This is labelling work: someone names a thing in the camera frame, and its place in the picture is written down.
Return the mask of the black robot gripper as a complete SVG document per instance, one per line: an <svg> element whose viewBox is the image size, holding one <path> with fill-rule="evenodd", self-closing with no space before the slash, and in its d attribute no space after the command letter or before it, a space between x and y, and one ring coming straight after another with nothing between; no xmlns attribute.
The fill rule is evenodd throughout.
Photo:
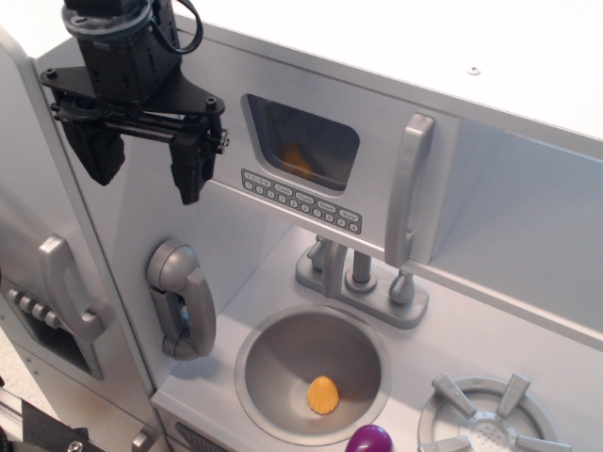
<svg viewBox="0 0 603 452"><path fill-rule="evenodd" d="M147 25L124 40L78 42L85 64L48 69L41 83L89 176L107 186L125 160L121 134L168 143L183 205L200 199L216 153L228 145L215 94L185 78L181 57L163 50Z"/></svg>

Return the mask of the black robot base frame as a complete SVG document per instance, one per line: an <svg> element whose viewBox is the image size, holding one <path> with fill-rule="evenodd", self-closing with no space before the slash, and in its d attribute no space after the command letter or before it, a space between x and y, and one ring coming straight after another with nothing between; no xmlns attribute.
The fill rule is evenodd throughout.
<svg viewBox="0 0 603 452"><path fill-rule="evenodd" d="M69 428L4 388L1 380L2 451L91 451L86 431Z"/></svg>

